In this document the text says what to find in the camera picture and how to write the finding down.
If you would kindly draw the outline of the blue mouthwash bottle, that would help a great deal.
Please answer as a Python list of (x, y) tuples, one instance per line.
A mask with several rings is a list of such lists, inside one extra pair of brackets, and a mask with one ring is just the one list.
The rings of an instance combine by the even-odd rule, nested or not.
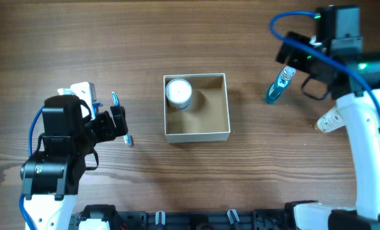
[(285, 66), (284, 69), (278, 74), (273, 84), (269, 87), (265, 101), (268, 104), (273, 104), (282, 94), (282, 92), (291, 83), (292, 78), (296, 74), (296, 69), (290, 66)]

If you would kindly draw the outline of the white round jar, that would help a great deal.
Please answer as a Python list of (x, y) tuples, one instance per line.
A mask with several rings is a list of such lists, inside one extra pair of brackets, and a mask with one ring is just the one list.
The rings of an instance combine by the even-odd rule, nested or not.
[(185, 110), (190, 106), (192, 86), (185, 79), (173, 79), (165, 87), (165, 96), (169, 107), (176, 110)]

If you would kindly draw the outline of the white leaf-print cream tube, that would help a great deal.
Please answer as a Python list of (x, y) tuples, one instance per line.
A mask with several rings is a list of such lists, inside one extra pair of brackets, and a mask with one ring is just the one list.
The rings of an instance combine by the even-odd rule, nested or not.
[(343, 117), (335, 105), (317, 120), (315, 129), (322, 133), (330, 133), (344, 126)]

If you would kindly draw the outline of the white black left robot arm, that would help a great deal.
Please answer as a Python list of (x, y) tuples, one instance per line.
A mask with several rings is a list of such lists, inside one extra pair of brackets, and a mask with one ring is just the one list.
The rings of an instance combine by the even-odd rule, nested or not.
[(44, 132), (36, 150), (22, 165), (20, 212), (26, 229), (68, 229), (82, 175), (96, 166), (86, 165), (86, 155), (95, 158), (95, 146), (128, 133), (125, 108), (115, 100), (110, 111), (94, 114), (75, 95), (53, 96), (38, 115)]

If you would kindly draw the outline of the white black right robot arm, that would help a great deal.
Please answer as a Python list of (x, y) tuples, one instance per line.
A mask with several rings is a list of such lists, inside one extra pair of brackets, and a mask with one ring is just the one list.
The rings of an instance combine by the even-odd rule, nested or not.
[(347, 130), (357, 195), (352, 208), (287, 203), (285, 221), (291, 229), (380, 229), (380, 52), (363, 51), (355, 5), (327, 6), (305, 16), (315, 20), (315, 40), (294, 32), (279, 35), (277, 61), (326, 84)]

